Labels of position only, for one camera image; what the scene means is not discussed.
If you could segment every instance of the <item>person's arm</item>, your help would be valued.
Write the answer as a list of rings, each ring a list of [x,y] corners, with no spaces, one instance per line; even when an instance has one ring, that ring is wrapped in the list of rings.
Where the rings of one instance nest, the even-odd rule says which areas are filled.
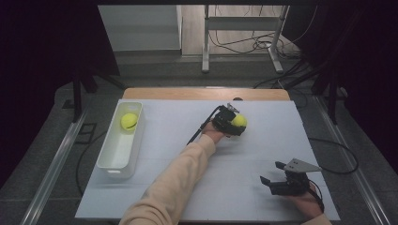
[[[120,224],[177,224],[194,185],[207,168],[208,158],[216,151],[224,135],[207,125],[197,142],[188,144],[166,170],[132,205]]]
[[[331,225],[331,223],[325,214],[321,214],[305,223],[302,223],[301,225]]]

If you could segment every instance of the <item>tennis ball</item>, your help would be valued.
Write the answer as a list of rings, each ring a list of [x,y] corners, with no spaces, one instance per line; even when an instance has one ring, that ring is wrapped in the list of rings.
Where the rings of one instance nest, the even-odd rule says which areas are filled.
[[[131,131],[135,130],[135,126],[137,125],[138,116],[134,113],[126,113],[122,116],[120,120],[120,125],[125,130]]]
[[[235,127],[246,127],[248,125],[248,121],[242,114],[237,114],[231,121],[231,124]]]

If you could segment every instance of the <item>white plastic container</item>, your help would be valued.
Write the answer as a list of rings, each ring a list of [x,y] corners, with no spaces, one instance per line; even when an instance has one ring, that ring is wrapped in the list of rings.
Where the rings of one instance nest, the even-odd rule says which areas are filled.
[[[135,113],[138,116],[135,130],[127,131],[121,127],[120,119],[126,113]],[[111,177],[131,177],[140,152],[144,128],[143,104],[120,99],[99,152],[97,166]]]

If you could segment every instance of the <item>wooden table edge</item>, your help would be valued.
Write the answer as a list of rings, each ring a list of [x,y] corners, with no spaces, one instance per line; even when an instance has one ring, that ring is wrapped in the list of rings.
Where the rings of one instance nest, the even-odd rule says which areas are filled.
[[[290,100],[283,89],[205,88],[205,87],[132,87],[123,99],[171,100]]]

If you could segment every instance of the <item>dark backdrop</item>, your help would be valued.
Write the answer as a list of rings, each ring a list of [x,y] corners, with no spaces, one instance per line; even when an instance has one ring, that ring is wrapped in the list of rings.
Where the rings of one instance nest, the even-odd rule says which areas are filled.
[[[334,64],[338,84],[348,96],[345,106],[398,172],[398,7],[396,1],[358,1],[354,6],[319,7],[313,24],[296,42],[313,67],[324,62],[335,48],[354,8],[363,14]],[[292,7],[286,35],[294,40],[307,29],[314,7]]]
[[[0,2],[0,185],[8,179],[54,105],[56,89],[79,73],[118,75],[96,5]],[[94,83],[86,83],[95,91]]]

